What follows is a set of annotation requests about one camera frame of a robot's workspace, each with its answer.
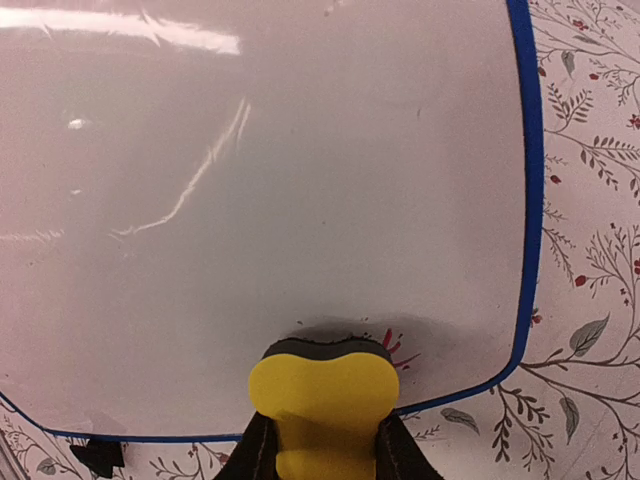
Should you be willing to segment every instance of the gray leaf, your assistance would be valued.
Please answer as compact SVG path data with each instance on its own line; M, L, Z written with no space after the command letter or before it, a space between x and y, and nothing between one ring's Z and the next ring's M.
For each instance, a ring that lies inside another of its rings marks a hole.
M560 406L562 407L562 411L564 412L565 417L567 417L565 427L567 430L567 445L569 445L571 437L573 437L573 434L576 433L578 423L580 423L580 412L578 412L576 403L569 397L561 398Z
M55 475L56 474L56 462L53 458L45 458L38 464L38 468L36 468L38 472L42 472L45 475Z
M584 35L574 35L573 38L575 38L576 40L580 40L581 42L584 42L584 43L589 43L591 45L600 45L595 40L592 40L589 37L585 37Z
M608 322L609 315L603 320L595 320L583 325L571 335L569 346L575 352L576 357L584 356L595 345Z
M569 74L569 76L571 76L573 71L576 69L576 62L574 59L573 52L566 50L562 52L562 55L560 56L560 58L562 59L564 68L567 69L567 73Z
M440 414L447 422L461 423L480 435L480 429L478 428L476 421L468 413L461 412L455 408L445 408L440 412Z

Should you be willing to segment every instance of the black object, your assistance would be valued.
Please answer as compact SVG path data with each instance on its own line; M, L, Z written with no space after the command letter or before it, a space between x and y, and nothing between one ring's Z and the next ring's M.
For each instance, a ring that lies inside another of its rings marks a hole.
M396 414L380 423L375 449L376 480L444 480ZM277 480L277 453L275 422L256 413L214 480Z
M113 467L124 467L120 442L90 439L86 445L71 445L71 453L99 477L113 478Z

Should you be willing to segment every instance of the leaf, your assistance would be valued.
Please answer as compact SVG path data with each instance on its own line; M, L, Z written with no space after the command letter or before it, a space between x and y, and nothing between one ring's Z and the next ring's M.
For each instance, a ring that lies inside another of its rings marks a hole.
M461 423L480 435L480 429L478 428L476 421L468 413L461 412L455 408L445 408L440 412L440 414L447 422Z
M564 68L567 69L567 73L569 74L569 76L571 76L573 71L576 69L576 62L574 59L573 52L566 50L562 52L562 55L560 56L560 58L562 59Z
M571 437L576 433L578 423L580 423L580 412L578 412L576 403L569 397L563 397L560 399L560 407L562 407L562 411L564 412L565 417L567 417L565 429L567 430L567 445L569 445Z
M571 335L569 346L575 352L576 357L584 356L595 345L608 322L609 315L603 320L595 320L583 325Z
M574 35L573 38L575 38L576 40L580 40L581 42L588 43L590 45L600 45L595 40L589 37L585 37L584 35Z
M51 457L45 458L38 464L38 468L36 468L36 470L44 473L45 475L55 475L56 462Z

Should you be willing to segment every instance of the blue whiteboard edge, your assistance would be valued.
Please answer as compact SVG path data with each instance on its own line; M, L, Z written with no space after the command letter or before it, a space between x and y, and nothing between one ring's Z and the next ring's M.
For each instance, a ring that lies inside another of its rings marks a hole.
M533 25L527 0L505 0L511 20L511 30L518 63L520 97L522 100L523 134L525 150L525 235L522 264L522 282L518 304L516 332L509 363L494 377L475 387L461 390L451 395L434 398L426 402L401 407L399 415L419 412L445 403L477 395L502 382L518 366L524 356L531 314L538 281L538 264L542 239L542 216L544 202L544 130L542 123L542 97L538 77L538 59L536 56ZM193 443L193 442L238 442L241 434L201 435L184 437L131 436L131 435L89 435L84 433L52 430L29 418L0 392L0 399L19 413L24 419L40 430L54 435L73 438L97 438L114 442L136 443Z

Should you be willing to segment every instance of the floral tablecloth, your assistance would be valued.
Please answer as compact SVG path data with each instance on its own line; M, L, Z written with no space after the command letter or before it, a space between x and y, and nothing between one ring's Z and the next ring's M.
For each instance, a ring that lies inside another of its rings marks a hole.
M640 2L529 7L546 199L526 356L491 391L405 421L448 480L640 479ZM45 434L6 405L0 414L17 476L91 478L68 449L83 441ZM127 444L115 474L210 480L232 449Z

